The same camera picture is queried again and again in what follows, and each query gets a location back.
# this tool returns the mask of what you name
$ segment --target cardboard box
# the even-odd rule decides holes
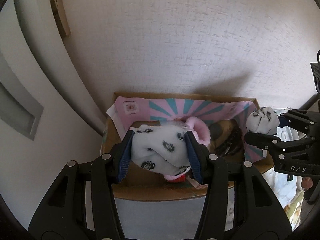
[[[193,100],[208,100],[218,103],[251,101],[259,108],[259,104],[255,98],[236,98],[236,97],[216,97],[208,95],[187,95],[187,94],[164,94],[164,93],[134,93],[134,92],[115,92],[113,102],[118,96],[132,98],[183,98]],[[139,127],[141,124],[159,125],[155,122],[135,122],[133,127]],[[231,133],[236,125],[234,120],[221,121],[223,134],[216,141],[216,147],[219,146]],[[107,118],[108,133],[102,144],[101,153],[109,153],[113,145],[120,143],[121,139],[117,133],[110,117]],[[224,159],[228,162],[241,163],[244,160],[243,153],[237,153],[233,156],[226,156]],[[260,160],[254,164],[262,174],[271,169],[274,164],[271,156],[267,153],[267,158]],[[229,187],[233,187],[233,182],[229,182]],[[162,174],[155,173],[140,168],[134,163],[130,163],[128,173],[125,179],[120,184],[114,184],[113,193],[116,198],[122,198],[135,201],[169,201],[182,200],[205,196],[207,188],[194,188],[188,181],[182,183],[168,183],[165,181]]]

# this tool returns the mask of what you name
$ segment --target wall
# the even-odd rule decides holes
[[[36,61],[70,106],[97,132],[105,117],[76,72],[54,21],[49,0],[14,0],[20,27]]]
[[[34,141],[0,119],[0,192],[17,220],[29,222],[69,160],[99,156],[102,137],[64,101],[34,59],[13,0],[0,12],[0,51],[29,93],[44,107]]]
[[[63,0],[64,44],[98,106],[114,91],[256,97],[300,107],[316,93],[314,0]]]

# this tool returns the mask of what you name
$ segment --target blue gripper pad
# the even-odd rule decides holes
[[[117,175],[117,181],[120,183],[122,179],[125,178],[128,172],[129,163],[131,161],[131,146],[132,146],[132,138],[135,133],[129,130],[124,139],[122,140],[121,144],[124,144],[122,149],[122,156],[119,160],[119,172]]]
[[[184,137],[185,137],[185,142],[187,145],[188,158],[189,158],[189,162],[191,165],[193,177],[195,178],[196,181],[198,181],[200,184],[202,184],[203,177],[201,175],[201,164],[200,164],[200,161],[199,161],[198,156],[196,154],[196,151],[191,143],[188,132],[186,132],[184,134]]]

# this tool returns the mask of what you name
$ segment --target black spot pattern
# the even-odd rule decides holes
[[[179,167],[180,171],[175,176],[178,176],[178,175],[184,173],[188,168],[189,168],[189,166],[187,166],[187,165]]]
[[[146,170],[152,170],[156,167],[156,165],[151,161],[146,161],[141,164],[141,167]]]
[[[165,141],[163,141],[162,143],[163,147],[168,151],[168,152],[173,152],[174,151],[174,146],[171,143],[167,143]]]
[[[182,133],[178,132],[177,137],[179,138],[179,140],[184,141],[184,135]]]
[[[145,130],[137,130],[137,133],[149,133],[149,132],[153,132],[153,130],[150,128],[145,129]]]
[[[271,113],[270,112],[267,112],[266,113],[266,117],[268,118],[269,122],[271,121],[272,117],[271,117]]]

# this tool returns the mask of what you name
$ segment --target pink fuzzy fabric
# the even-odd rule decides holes
[[[205,146],[210,144],[210,131],[204,121],[192,116],[186,120],[186,124],[190,127],[198,143]]]

